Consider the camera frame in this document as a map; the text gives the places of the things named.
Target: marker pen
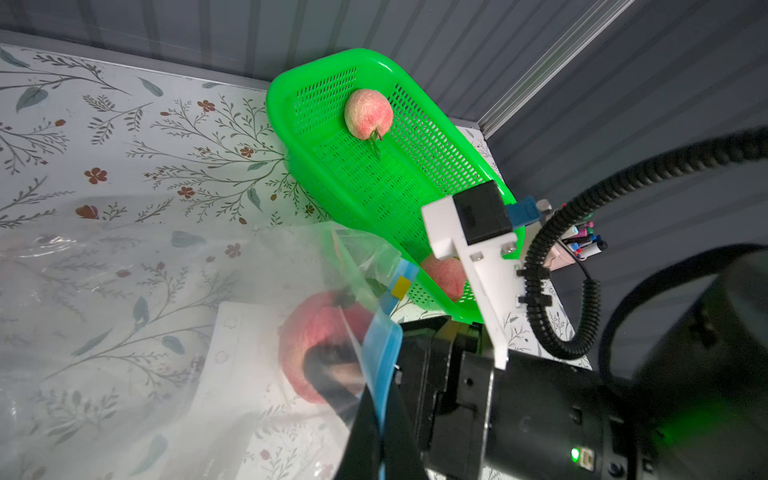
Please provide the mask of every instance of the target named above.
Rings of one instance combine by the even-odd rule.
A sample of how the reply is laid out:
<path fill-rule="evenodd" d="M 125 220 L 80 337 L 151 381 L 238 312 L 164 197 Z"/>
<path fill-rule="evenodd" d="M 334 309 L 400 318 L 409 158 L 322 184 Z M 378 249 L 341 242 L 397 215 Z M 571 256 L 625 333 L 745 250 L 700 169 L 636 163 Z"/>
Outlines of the marker pen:
<path fill-rule="evenodd" d="M 605 240 L 598 240 L 594 243 L 590 243 L 586 247 L 583 247 L 581 249 L 581 253 L 578 254 L 578 257 L 584 260 L 607 249 L 608 243 Z"/>
<path fill-rule="evenodd" d="M 578 233 L 578 228 L 571 225 L 571 227 L 565 231 L 562 235 L 560 235 L 560 238 L 565 240 L 568 237 L 573 237 L 576 233 Z"/>
<path fill-rule="evenodd" d="M 572 240 L 569 240 L 569 243 L 578 243 L 580 247 L 583 247 L 584 245 L 587 245 L 588 243 L 592 243 L 595 240 L 598 240 L 600 238 L 600 235 L 594 235 L 589 234 L 586 237 L 578 237 L 574 238 Z"/>
<path fill-rule="evenodd" d="M 571 238 L 582 238 L 582 237 L 586 237 L 587 235 L 589 235 L 589 232 L 588 232 L 588 230 L 589 230 L 589 229 L 587 229 L 587 228 L 582 228 L 582 229 L 581 229 L 581 230 L 579 230 L 579 231 L 578 231 L 578 232 L 577 232 L 575 235 L 571 235 L 570 237 L 568 237 L 568 240 L 570 240 Z"/>

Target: black cable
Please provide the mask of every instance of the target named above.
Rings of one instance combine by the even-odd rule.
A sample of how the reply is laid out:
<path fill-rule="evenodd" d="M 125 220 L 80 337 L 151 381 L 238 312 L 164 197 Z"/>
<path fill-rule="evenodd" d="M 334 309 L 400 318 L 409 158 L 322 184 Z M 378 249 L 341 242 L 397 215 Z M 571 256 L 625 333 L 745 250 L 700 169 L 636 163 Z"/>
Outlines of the black cable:
<path fill-rule="evenodd" d="M 574 257 L 576 264 L 579 266 L 579 268 L 581 268 L 581 271 L 584 272 L 584 276 L 589 280 L 592 280 L 592 275 L 589 274 L 587 267 L 584 266 L 584 262 L 582 262 L 578 255 L 576 255 L 576 252 L 574 252 L 568 245 L 566 245 L 562 239 L 558 238 L 558 243 L 561 247 L 565 248 L 565 251 L 571 254 L 571 257 Z"/>
<path fill-rule="evenodd" d="M 739 257 L 765 249 L 766 246 L 755 243 L 738 243 L 726 247 L 713 248 L 668 266 L 649 276 L 640 285 L 633 288 L 619 303 L 616 310 L 614 310 L 611 319 L 608 320 L 605 326 L 605 330 L 603 330 L 603 336 L 600 338 L 598 368 L 600 369 L 600 377 L 603 383 L 613 393 L 621 396 L 621 391 L 617 387 L 615 378 L 611 373 L 611 348 L 619 326 L 621 326 L 633 310 L 660 293 L 693 280 L 720 273 Z"/>
<path fill-rule="evenodd" d="M 539 230 L 525 257 L 525 297 L 528 321 L 539 343 L 560 359 L 577 359 L 592 347 L 600 325 L 600 283 L 584 281 L 581 321 L 571 340 L 563 340 L 552 329 L 541 280 L 544 260 L 560 236 L 598 208 L 652 184 L 722 165 L 741 164 L 768 157 L 768 127 L 711 138 L 668 151 L 625 168 L 593 185 L 569 201 Z"/>

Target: gray wall panel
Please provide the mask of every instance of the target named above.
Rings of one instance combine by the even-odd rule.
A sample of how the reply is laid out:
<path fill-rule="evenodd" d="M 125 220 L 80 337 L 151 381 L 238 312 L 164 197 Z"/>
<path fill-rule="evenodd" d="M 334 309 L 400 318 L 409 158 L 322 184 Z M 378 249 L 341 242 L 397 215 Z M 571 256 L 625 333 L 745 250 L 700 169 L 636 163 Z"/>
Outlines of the gray wall panel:
<path fill-rule="evenodd" d="M 325 56 L 341 8 L 342 0 L 307 4 L 293 59 L 295 65 L 304 65 Z"/>
<path fill-rule="evenodd" d="M 371 48 L 400 63 L 446 114 L 477 121 L 595 2 L 2 0 L 0 25 L 266 81 Z"/>
<path fill-rule="evenodd" d="M 623 167 L 713 134 L 768 123 L 768 4 L 636 4 L 488 139 L 516 195 L 570 200 Z M 653 272 L 718 245 L 768 241 L 768 162 L 672 180 L 594 216 L 610 248 L 585 262 L 603 317 Z M 571 319 L 581 271 L 553 281 Z M 630 375 L 708 281 L 665 293 L 617 335 L 614 372 Z M 596 349 L 590 352 L 596 362 Z"/>
<path fill-rule="evenodd" d="M 491 9 L 493 12 L 499 5 L 507 2 L 503 0 L 482 0 L 482 2 L 459 2 L 451 17 L 439 32 L 437 40 L 426 52 L 423 61 L 413 65 L 411 76 L 422 88 L 432 91 L 432 82 L 442 74 L 449 61 L 456 58 L 466 58 L 469 52 L 456 52 L 462 45 L 476 22 L 481 18 L 493 18 L 486 15 Z"/>
<path fill-rule="evenodd" d="M 508 87 L 509 79 L 525 75 L 528 69 L 584 14 L 590 5 L 591 2 L 585 0 L 564 3 L 563 10 L 560 15 L 553 18 L 551 25 L 547 23 L 547 28 L 541 28 L 537 35 L 532 35 L 525 45 L 516 49 L 509 61 L 500 68 L 496 68 L 498 73 L 493 78 L 490 78 L 490 72 L 483 77 L 482 81 L 488 84 L 487 88 L 479 84 L 478 88 L 472 92 L 474 98 L 469 96 L 459 98 L 462 103 L 458 104 L 457 108 L 463 104 L 467 107 L 462 116 L 475 117 L 488 111 Z"/>
<path fill-rule="evenodd" d="M 395 58 L 403 68 L 412 69 L 416 61 L 423 61 L 421 55 L 429 49 L 437 39 L 444 23 L 458 6 L 458 0 L 427 0 L 407 36 L 401 36 L 401 47 Z"/>
<path fill-rule="evenodd" d="M 248 21 L 250 19 L 250 0 L 229 0 L 228 2 L 211 2 L 210 4 L 210 54 L 213 70 L 227 73 L 238 73 L 243 70 L 246 63 Z M 275 29 L 276 36 L 272 47 L 275 49 L 286 48 L 286 35 L 290 35 L 290 26 L 293 22 L 293 10 L 296 0 L 285 2 L 262 2 L 261 9 L 269 8 L 269 5 L 279 6 L 280 10 L 273 13 L 274 19 L 269 25 L 261 23 L 260 28 Z M 280 59 L 280 66 L 285 61 L 285 51 L 281 51 L 276 58 Z M 274 61 L 264 61 L 263 69 L 274 69 Z"/>
<path fill-rule="evenodd" d="M 154 4 L 157 18 L 163 18 L 159 29 L 165 58 L 186 65 L 200 64 L 200 14 L 190 8 L 189 0 L 157 0 Z"/>
<path fill-rule="evenodd" d="M 107 48 L 136 55 L 151 56 L 144 19 L 137 2 L 91 0 L 94 16 Z"/>
<path fill-rule="evenodd" d="M 336 51 L 362 46 L 368 37 L 368 32 L 376 20 L 379 7 L 386 8 L 388 0 L 350 0 L 349 10 L 344 18 Z"/>
<path fill-rule="evenodd" d="M 449 109 L 460 112 L 461 118 L 471 116 L 472 112 L 483 115 L 492 106 L 488 103 L 504 94 L 509 78 L 520 78 L 526 67 L 536 62 L 581 17 L 585 4 L 583 0 L 544 3 L 521 31 L 525 37 L 521 44 L 513 42 L 495 61 L 490 61 L 478 72 L 476 84 L 455 85 Z M 512 75 L 510 69 L 518 70 L 518 75 Z"/>
<path fill-rule="evenodd" d="M 546 5 L 554 4 L 561 3 L 512 0 L 507 2 L 502 16 L 492 15 L 490 28 L 486 22 L 472 25 L 471 34 L 459 45 L 459 51 L 467 53 L 451 58 L 442 74 L 428 84 L 437 104 L 445 110 L 461 92 L 459 88 L 477 83 L 482 70 L 497 60 L 508 45 L 525 43 L 523 35 L 531 18 L 540 10 L 550 8 Z"/>
<path fill-rule="evenodd" d="M 369 48 L 392 57 L 392 52 L 401 35 L 407 34 L 406 27 L 411 17 L 417 13 L 416 8 L 423 8 L 423 6 L 423 0 L 389 0 L 381 22 L 371 37 Z"/>

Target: screw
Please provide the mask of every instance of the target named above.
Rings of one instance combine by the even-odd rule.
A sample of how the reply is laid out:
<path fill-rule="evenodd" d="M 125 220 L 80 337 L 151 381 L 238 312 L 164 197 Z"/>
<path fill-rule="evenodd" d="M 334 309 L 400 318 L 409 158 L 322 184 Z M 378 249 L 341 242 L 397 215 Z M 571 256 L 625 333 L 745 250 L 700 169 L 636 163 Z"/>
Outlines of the screw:
<path fill-rule="evenodd" d="M 509 255 L 510 253 L 517 250 L 518 246 L 514 243 L 505 243 L 502 245 L 502 255 Z"/>
<path fill-rule="evenodd" d="M 608 466 L 608 474 L 614 478 L 620 478 L 624 476 L 624 467 L 617 463 L 611 462 Z"/>

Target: yellow tape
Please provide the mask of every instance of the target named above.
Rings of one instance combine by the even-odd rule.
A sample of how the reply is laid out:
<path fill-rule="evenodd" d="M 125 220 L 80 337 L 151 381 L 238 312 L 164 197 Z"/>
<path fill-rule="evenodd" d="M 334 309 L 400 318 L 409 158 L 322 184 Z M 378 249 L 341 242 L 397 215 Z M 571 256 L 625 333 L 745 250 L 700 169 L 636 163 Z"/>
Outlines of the yellow tape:
<path fill-rule="evenodd" d="M 401 276 L 397 279 L 397 283 L 395 283 L 395 288 L 392 289 L 392 296 L 394 296 L 398 300 L 402 300 L 402 298 L 408 293 L 408 289 L 411 288 L 411 280 L 408 280 L 404 276 Z"/>

